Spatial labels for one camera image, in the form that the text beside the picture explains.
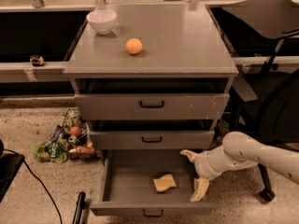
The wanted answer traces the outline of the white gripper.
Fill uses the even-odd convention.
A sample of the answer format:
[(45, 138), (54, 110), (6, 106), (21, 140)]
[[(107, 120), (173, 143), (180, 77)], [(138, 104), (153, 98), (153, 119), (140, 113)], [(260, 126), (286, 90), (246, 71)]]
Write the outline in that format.
[(223, 147), (216, 147), (198, 154), (183, 149), (180, 154), (194, 163), (195, 171), (200, 176), (193, 180), (192, 203), (199, 202), (204, 198), (209, 187), (209, 180), (215, 179), (226, 171), (238, 171), (257, 165), (255, 161), (240, 161), (231, 157), (224, 151)]

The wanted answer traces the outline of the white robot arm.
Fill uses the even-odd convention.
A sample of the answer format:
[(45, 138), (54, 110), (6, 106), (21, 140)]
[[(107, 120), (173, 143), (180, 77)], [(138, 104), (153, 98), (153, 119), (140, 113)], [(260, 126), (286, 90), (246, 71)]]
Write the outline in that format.
[(264, 183), (260, 197), (271, 202), (275, 193), (271, 189), (266, 169), (270, 169), (299, 184), (299, 153), (268, 146), (241, 132), (227, 133), (222, 144), (208, 151), (196, 153), (188, 149), (180, 151), (194, 164), (198, 178), (194, 179), (193, 203), (203, 199), (209, 181), (226, 171), (238, 171), (258, 165)]

